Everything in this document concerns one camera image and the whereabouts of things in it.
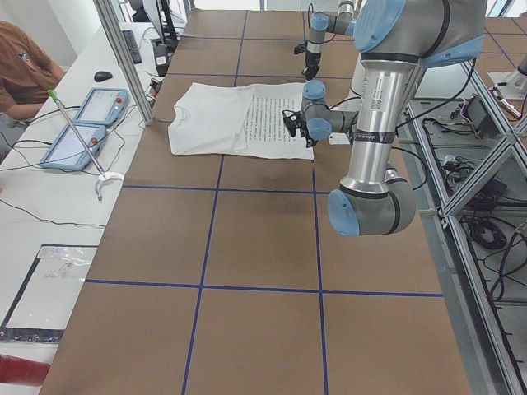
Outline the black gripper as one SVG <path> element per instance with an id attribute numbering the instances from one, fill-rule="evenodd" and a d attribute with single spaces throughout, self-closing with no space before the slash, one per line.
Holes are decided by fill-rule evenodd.
<path id="1" fill-rule="evenodd" d="M 305 67 L 301 74 L 307 81 L 313 80 L 316 77 L 319 71 L 319 63 L 320 53 L 305 53 Z"/>
<path id="2" fill-rule="evenodd" d="M 284 109 L 282 111 L 282 121 L 290 137 L 296 137 L 297 134 L 305 139 L 307 147 L 314 147 L 317 141 L 312 138 L 307 129 L 306 120 L 303 118 L 301 111 Z"/>

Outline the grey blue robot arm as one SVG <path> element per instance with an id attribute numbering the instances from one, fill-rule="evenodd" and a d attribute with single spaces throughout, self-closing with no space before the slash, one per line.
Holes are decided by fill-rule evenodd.
<path id="1" fill-rule="evenodd" d="M 479 55 L 485 12 L 480 1 L 369 1 L 359 12 L 344 1 L 334 16 L 311 16 L 309 38 L 296 48 L 305 55 L 301 108 L 283 122 L 307 146 L 332 133 L 348 135 L 349 170 L 328 199 L 329 219 L 339 234 L 387 235 L 412 222 L 413 190 L 389 163 L 396 124 L 427 69 Z M 330 109 L 325 85 L 316 79 L 328 33 L 354 39 L 365 69 L 358 111 Z"/>
<path id="2" fill-rule="evenodd" d="M 354 1 L 341 1 L 337 14 L 314 12 L 310 17 L 310 33 L 307 40 L 294 48 L 295 54 L 305 55 L 302 76 L 310 81 L 319 71 L 327 34 L 353 38 L 357 51 L 370 52 L 385 39 L 403 15 L 405 1 L 369 1 L 357 12 Z"/>

